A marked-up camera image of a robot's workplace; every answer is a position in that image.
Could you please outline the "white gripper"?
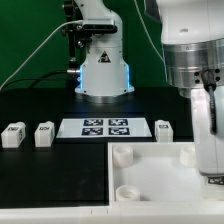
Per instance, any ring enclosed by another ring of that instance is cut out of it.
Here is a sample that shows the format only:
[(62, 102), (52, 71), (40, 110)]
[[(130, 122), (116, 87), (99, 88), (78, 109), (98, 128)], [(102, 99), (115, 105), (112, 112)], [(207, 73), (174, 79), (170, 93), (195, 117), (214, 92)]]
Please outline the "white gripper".
[(209, 95), (204, 89), (191, 90), (191, 114), (199, 172), (203, 176), (224, 175), (224, 87), (215, 92), (217, 133), (211, 133)]

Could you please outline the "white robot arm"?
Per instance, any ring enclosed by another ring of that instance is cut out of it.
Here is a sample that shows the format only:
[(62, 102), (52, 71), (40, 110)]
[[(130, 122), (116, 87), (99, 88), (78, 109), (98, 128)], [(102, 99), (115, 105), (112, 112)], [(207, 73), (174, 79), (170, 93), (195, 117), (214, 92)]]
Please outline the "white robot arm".
[[(122, 55), (122, 20), (103, 0), (74, 0), (90, 36), (75, 92), (101, 102), (132, 92)], [(224, 0), (144, 0), (162, 23), (167, 82), (191, 101), (201, 175), (224, 175)]]

